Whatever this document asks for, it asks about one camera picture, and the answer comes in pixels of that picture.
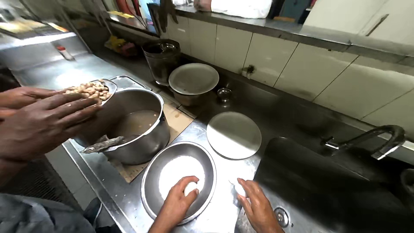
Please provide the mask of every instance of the stainless steel bowl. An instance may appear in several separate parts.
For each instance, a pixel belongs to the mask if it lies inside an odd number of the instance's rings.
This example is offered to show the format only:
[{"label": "stainless steel bowl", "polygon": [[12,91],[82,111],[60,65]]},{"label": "stainless steel bowl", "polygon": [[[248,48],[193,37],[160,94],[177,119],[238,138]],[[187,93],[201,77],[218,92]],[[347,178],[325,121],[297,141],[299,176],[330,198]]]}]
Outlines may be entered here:
[{"label": "stainless steel bowl", "polygon": [[145,210],[153,219],[159,213],[171,187],[188,175],[200,179],[197,184],[200,193],[179,225],[196,218],[210,202],[217,177],[214,161],[202,146],[192,142],[174,143],[151,160],[142,178],[141,199]]}]

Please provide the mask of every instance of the metal lid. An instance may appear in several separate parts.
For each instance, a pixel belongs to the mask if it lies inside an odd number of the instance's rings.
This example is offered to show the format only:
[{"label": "metal lid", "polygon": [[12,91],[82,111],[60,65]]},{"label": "metal lid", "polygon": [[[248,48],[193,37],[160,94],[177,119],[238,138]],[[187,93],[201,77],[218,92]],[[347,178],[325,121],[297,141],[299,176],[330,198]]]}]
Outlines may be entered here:
[{"label": "metal lid", "polygon": [[219,82],[219,73],[202,63],[190,63],[176,68],[168,79],[170,87],[183,95],[199,95],[213,89]]}]

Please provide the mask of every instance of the tile wall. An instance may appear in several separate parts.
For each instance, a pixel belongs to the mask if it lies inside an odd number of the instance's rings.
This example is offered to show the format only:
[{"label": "tile wall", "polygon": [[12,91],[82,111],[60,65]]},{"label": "tile wall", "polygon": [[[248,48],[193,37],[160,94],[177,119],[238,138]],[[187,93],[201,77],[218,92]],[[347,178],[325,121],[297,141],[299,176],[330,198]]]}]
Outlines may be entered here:
[{"label": "tile wall", "polygon": [[397,124],[414,138],[414,68],[322,49],[185,17],[164,38],[183,53],[374,124]]}]

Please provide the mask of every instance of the black grate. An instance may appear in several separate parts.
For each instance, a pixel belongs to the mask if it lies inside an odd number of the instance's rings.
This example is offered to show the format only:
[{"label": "black grate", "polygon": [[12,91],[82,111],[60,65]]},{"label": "black grate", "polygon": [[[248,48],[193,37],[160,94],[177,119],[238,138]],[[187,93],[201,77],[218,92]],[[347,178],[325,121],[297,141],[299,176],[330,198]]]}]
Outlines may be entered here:
[{"label": "black grate", "polygon": [[45,156],[31,161],[0,192],[57,201],[82,211]]}]

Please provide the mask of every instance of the shoe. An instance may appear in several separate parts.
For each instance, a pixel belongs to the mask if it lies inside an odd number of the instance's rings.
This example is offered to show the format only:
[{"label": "shoe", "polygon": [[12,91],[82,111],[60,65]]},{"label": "shoe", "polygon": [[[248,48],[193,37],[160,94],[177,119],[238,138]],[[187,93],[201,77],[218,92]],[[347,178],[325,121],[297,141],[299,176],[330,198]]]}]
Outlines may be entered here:
[{"label": "shoe", "polygon": [[102,203],[97,197],[95,197],[83,212],[84,218],[86,218],[94,228],[96,227],[96,220],[98,219],[101,210]]}]

